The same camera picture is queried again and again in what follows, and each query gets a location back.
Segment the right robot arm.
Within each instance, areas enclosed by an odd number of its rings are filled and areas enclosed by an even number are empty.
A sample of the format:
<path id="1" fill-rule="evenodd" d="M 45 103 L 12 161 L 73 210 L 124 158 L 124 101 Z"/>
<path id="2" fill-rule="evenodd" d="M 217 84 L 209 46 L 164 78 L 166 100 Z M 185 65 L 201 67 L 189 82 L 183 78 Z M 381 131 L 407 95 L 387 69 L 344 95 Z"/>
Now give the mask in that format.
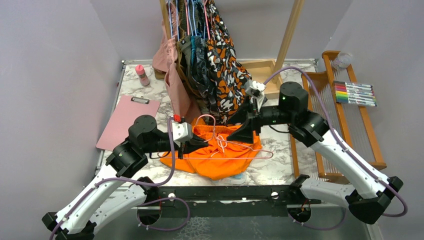
<path id="1" fill-rule="evenodd" d="M 342 185 L 300 175 L 288 190 L 289 199 L 321 200 L 346 208 L 358 220 L 374 224 L 403 186 L 400 178 L 388 177 L 366 162 L 320 114 L 308 109 L 309 94 L 297 82 L 280 86 L 278 105 L 260 106 L 265 86 L 248 81 L 246 97 L 229 122 L 240 128 L 228 136 L 231 142 L 251 144 L 263 126 L 286 124 L 289 134 L 306 147 L 330 161 L 348 180 Z"/>

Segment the pink wire hanger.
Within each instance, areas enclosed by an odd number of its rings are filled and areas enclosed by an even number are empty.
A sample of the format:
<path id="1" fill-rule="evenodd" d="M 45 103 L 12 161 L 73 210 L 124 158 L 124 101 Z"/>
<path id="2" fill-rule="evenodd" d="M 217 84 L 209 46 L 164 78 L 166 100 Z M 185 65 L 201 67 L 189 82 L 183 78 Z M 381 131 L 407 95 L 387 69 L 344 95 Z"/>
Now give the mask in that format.
<path id="1" fill-rule="evenodd" d="M 208 147 L 185 154 L 183 157 L 185 161 L 202 160 L 210 163 L 214 160 L 238 163 L 242 160 L 250 162 L 253 159 L 270 159 L 274 156 L 273 152 L 262 149 L 259 136 L 254 137 L 253 144 L 228 141 L 227 137 L 240 126 L 206 125 L 203 120 L 205 117 L 209 117 L 213 122 L 216 121 L 212 115 L 203 114 L 193 121 L 192 130 L 194 134 L 208 142 Z"/>

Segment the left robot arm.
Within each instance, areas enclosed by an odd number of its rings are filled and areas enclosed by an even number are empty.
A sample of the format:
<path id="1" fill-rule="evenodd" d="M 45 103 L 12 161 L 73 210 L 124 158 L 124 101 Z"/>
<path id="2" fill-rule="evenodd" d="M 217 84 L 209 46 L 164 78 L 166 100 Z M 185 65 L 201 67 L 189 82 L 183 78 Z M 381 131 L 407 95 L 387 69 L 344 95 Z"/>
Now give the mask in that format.
<path id="1" fill-rule="evenodd" d="M 208 146 L 192 132 L 192 126 L 174 115 L 167 131 L 157 128 L 151 115 L 141 115 L 128 128 L 128 137 L 117 145 L 93 180 L 58 212 L 48 212 L 42 222 L 51 231 L 51 240 L 92 240 L 111 220 L 138 204 L 152 205 L 157 189 L 168 183 L 175 172 L 177 158 Z M 148 177 L 133 176 L 149 161 L 147 154 L 168 152 L 171 169 L 167 178 L 155 183 Z"/>

